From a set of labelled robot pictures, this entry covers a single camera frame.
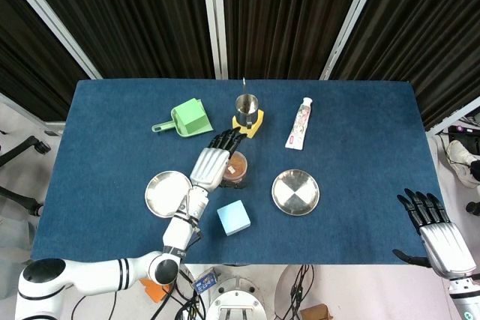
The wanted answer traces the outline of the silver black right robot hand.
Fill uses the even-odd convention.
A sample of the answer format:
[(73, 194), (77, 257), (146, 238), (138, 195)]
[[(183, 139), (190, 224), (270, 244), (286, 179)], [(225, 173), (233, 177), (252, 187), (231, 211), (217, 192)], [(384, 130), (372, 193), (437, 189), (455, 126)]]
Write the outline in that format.
[(404, 195), (397, 195), (397, 199), (421, 238), (426, 255), (409, 256), (399, 249), (393, 249), (395, 256), (409, 265), (431, 268), (435, 274), (447, 280), (471, 276), (476, 269), (476, 262), (443, 203), (431, 193), (414, 192), (409, 188), (404, 192)]

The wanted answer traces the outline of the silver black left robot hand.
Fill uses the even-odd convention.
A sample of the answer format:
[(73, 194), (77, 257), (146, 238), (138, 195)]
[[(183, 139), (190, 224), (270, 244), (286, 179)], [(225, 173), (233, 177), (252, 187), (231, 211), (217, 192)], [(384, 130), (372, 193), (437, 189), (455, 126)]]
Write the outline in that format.
[(201, 151), (190, 174), (190, 182), (194, 187), (201, 187), (210, 193), (220, 186), (230, 158), (246, 137), (240, 133), (240, 129), (235, 127), (215, 135)]

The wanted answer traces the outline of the brown transparent cup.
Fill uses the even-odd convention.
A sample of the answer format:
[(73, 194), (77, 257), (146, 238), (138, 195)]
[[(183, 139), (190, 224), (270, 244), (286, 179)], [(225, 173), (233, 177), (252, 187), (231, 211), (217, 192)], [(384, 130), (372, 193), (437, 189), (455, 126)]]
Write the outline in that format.
[(235, 151), (229, 159), (220, 185), (222, 187), (231, 187), (235, 189), (246, 187), (245, 179), (247, 170), (248, 162), (246, 157), (241, 152)]

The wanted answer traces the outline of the light blue cube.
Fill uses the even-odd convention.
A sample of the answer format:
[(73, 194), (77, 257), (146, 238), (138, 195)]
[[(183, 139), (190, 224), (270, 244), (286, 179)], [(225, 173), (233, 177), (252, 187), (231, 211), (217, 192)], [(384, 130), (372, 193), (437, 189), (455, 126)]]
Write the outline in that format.
[(217, 215), (226, 236), (233, 235), (251, 226), (251, 220), (242, 200), (237, 200), (217, 209)]

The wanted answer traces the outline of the round grey robot base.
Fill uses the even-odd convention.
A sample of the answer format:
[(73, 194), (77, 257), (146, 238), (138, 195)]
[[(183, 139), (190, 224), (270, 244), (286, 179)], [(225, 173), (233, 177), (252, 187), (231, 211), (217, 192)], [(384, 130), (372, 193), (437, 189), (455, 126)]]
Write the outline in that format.
[(260, 290), (244, 277), (230, 277), (208, 290), (205, 320), (267, 320)]

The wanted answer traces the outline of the steel plate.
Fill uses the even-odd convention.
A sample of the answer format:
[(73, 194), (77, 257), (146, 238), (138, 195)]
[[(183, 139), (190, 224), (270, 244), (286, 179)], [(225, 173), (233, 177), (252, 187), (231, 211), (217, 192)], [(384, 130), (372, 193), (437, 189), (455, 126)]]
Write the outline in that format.
[(287, 215), (301, 217), (320, 202), (320, 186), (312, 175), (300, 169), (280, 173), (271, 186), (273, 203)]
[(181, 172), (165, 171), (154, 176), (145, 189), (145, 203), (155, 216), (170, 218), (179, 209), (192, 188), (190, 180)]

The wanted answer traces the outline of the green cube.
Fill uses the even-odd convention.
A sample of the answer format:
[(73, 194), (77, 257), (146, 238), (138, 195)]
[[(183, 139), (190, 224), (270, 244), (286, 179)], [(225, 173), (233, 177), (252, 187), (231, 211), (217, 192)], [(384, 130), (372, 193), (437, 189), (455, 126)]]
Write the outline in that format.
[(179, 104), (173, 110), (178, 134), (182, 137), (197, 135), (203, 127), (204, 111), (196, 98)]

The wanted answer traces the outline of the white toothpaste tube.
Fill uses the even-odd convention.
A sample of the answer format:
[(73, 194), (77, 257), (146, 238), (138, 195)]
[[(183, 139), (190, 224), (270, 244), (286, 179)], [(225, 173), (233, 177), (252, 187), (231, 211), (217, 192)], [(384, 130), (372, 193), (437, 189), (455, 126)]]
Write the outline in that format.
[(313, 100), (311, 98), (303, 98), (303, 101), (296, 113), (294, 124), (286, 141), (285, 148), (299, 151), (303, 149), (312, 103)]

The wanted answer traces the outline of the blue tablecloth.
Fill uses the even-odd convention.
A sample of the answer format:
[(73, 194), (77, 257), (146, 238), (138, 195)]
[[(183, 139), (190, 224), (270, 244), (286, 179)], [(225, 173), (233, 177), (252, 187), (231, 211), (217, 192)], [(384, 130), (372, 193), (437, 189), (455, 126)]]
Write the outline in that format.
[[(171, 109), (203, 102), (215, 133), (229, 128), (239, 80), (104, 79), (77, 84), (31, 256), (97, 262), (160, 250), (168, 220), (144, 193), (158, 173), (186, 175), (211, 133), (152, 132)], [(440, 194), (413, 87), (393, 81), (251, 80), (265, 117), (241, 142), (246, 187), (209, 196), (188, 264), (395, 264), (425, 249), (397, 195)], [(303, 98), (313, 100), (301, 151), (285, 148)], [(294, 217), (273, 203), (274, 179), (300, 169), (318, 206)], [(250, 227), (226, 236), (217, 209), (242, 200)]]

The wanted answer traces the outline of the small blue box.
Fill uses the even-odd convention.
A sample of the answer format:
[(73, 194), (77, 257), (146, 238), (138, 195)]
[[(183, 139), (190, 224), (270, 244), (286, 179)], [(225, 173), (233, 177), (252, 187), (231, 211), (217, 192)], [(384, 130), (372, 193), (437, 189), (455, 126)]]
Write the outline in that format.
[(218, 275), (214, 268), (209, 268), (201, 273), (193, 282), (193, 287), (197, 294), (209, 290), (218, 283)]

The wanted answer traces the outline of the orange flat object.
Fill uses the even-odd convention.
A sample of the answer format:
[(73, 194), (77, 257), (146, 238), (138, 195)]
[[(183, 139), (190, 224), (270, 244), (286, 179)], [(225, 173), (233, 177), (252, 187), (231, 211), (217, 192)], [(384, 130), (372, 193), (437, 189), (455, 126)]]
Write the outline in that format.
[(167, 294), (170, 292), (172, 286), (165, 285), (161, 286), (155, 283), (152, 280), (143, 278), (140, 280), (141, 284), (144, 286), (145, 293), (154, 301), (156, 304), (164, 300)]

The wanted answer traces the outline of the brown cardboard object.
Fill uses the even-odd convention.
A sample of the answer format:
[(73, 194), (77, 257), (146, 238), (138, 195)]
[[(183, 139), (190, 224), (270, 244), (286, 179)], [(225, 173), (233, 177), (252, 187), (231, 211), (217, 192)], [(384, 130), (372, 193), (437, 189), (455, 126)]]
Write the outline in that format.
[(301, 320), (332, 320), (333, 316), (329, 312), (326, 304), (317, 304), (300, 311)]

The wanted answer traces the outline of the dark pleated curtain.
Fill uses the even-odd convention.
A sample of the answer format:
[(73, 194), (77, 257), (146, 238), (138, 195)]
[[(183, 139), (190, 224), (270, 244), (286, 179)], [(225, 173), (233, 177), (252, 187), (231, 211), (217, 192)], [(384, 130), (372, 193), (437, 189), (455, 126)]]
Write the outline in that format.
[[(232, 79), (320, 79), (352, 0), (223, 0)], [(103, 78), (215, 78), (205, 0), (47, 0)], [(0, 0), (0, 93), (62, 121), (89, 79), (26, 0)], [(480, 0), (367, 0), (330, 79), (412, 85), (432, 128), (480, 100)]]

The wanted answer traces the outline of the black office chair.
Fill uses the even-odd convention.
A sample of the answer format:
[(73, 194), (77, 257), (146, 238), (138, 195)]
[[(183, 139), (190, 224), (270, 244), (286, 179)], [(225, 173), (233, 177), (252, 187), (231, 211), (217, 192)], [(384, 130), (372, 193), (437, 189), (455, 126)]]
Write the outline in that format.
[[(33, 147), (39, 154), (46, 154), (51, 150), (51, 147), (49, 147), (48, 144), (40, 141), (35, 136), (30, 136), (15, 148), (11, 149), (5, 154), (0, 155), (0, 168), (30, 147)], [(2, 186), (0, 186), (0, 196), (10, 199), (18, 205), (24, 207), (28, 213), (34, 217), (39, 217), (43, 211), (44, 205), (39, 203), (36, 199), (14, 193)]]

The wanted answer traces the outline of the white frame pole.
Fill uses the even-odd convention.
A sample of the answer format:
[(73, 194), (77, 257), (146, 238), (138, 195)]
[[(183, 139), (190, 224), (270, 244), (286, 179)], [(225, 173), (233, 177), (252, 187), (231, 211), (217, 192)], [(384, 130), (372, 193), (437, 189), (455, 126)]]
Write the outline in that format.
[(368, 0), (352, 0), (319, 80), (328, 80)]
[(60, 20), (47, 0), (26, 0), (29, 6), (40, 17), (60, 44), (67, 50), (74, 61), (81, 67), (89, 79), (103, 79), (101, 72), (94, 66), (83, 48)]
[(473, 104), (473, 105), (468, 105), (465, 106), (454, 113), (452, 113), (449, 117), (445, 118), (442, 120), (440, 123), (437, 125), (433, 126), (429, 131), (427, 131), (425, 134), (427, 137), (435, 136), (438, 133), (440, 133), (442, 130), (445, 128), (453, 125), (456, 121), (459, 121), (462, 117), (470, 113), (471, 111), (477, 110), (480, 108), (480, 103), (479, 104)]
[(216, 79), (228, 79), (227, 27), (224, 0), (205, 0)]

